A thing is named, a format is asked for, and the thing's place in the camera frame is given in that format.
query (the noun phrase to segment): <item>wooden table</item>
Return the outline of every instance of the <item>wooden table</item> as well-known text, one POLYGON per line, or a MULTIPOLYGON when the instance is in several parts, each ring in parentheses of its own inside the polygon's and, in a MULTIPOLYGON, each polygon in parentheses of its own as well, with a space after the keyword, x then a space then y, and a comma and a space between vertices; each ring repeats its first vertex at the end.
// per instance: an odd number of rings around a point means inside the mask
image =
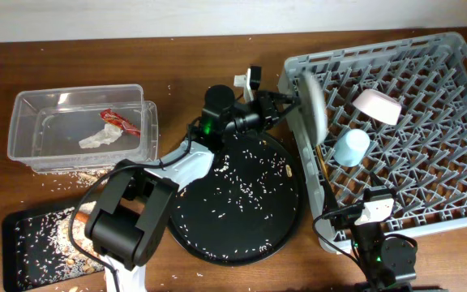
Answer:
MULTIPOLYGON (((276 90, 278 75, 288 57, 446 31, 460 32, 467 40, 467 28, 456 28, 0 44, 0 290, 2 219, 41 202, 81 195, 80 189, 51 192, 54 179, 61 183, 70 179, 34 175, 27 166, 7 158, 8 126, 17 93, 140 84, 145 98, 157 105, 162 156, 178 144, 185 125, 200 114, 208 86, 231 85, 234 75, 242 74, 250 64, 263 67, 262 88, 276 90)), ((287 127, 274 133, 284 138, 293 151, 287 127)), ((467 229, 426 236, 418 242, 415 286, 467 290, 467 229)), ((152 291, 331 291, 364 280, 353 262, 319 247, 311 230, 309 210, 289 244, 258 264, 239 268, 208 264, 186 253, 165 232, 147 270, 147 286, 152 291)), ((102 276, 96 273, 37 291, 58 287, 58 291, 67 292, 72 286, 100 291, 105 288, 102 276)))

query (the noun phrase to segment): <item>white background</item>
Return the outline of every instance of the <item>white background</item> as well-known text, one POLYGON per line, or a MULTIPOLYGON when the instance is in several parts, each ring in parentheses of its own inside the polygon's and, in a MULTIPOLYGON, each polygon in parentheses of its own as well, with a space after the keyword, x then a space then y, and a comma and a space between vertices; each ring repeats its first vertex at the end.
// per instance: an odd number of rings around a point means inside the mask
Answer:
POLYGON ((457 26, 465 0, 0 0, 0 41, 457 26))

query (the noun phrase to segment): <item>gray plastic dish rack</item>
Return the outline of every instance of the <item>gray plastic dish rack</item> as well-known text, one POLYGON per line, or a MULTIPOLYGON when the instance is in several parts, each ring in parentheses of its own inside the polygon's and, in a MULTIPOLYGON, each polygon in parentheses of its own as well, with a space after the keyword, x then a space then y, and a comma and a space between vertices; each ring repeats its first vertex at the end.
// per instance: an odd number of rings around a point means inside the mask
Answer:
MULTIPOLYGON (((410 237, 467 227, 467 44, 450 32, 289 58, 280 92, 297 94, 298 75, 312 71, 322 84, 329 136, 321 145, 338 204, 352 204, 369 186, 369 171, 398 192, 388 232, 410 237), (360 113, 352 101, 366 88, 396 98, 396 126, 360 113), (359 128, 371 146, 359 165, 347 168, 333 157, 338 136, 359 128)), ((322 174, 300 110, 288 117, 306 175, 314 217, 323 208, 322 174)), ((317 230, 348 251, 346 230, 319 221, 317 230)), ((322 244, 323 249, 335 252, 322 244)))

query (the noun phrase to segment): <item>candy wrapper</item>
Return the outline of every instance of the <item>candy wrapper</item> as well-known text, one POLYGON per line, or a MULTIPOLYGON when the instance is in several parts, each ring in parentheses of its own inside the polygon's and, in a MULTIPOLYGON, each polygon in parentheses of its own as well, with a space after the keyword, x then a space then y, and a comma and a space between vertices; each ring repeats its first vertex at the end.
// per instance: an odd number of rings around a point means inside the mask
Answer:
POLYGON ((121 115, 113 112, 111 109, 106 109, 101 112, 101 118, 120 129, 124 130, 126 133, 140 137, 140 131, 135 125, 129 122, 126 118, 121 115))

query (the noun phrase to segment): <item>clear plastic bin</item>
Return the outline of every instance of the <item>clear plastic bin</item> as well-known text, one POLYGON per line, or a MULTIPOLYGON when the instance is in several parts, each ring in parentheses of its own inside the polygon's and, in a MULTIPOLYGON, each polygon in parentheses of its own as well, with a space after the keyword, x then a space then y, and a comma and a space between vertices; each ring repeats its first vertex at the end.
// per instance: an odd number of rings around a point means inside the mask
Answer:
POLYGON ((156 106, 144 101, 139 85, 38 90, 15 98, 8 157, 38 173, 88 170, 122 159, 152 161, 157 144, 156 106), (141 136, 124 132, 109 145, 82 149, 79 141, 104 129, 100 112, 107 109, 131 121, 141 136))

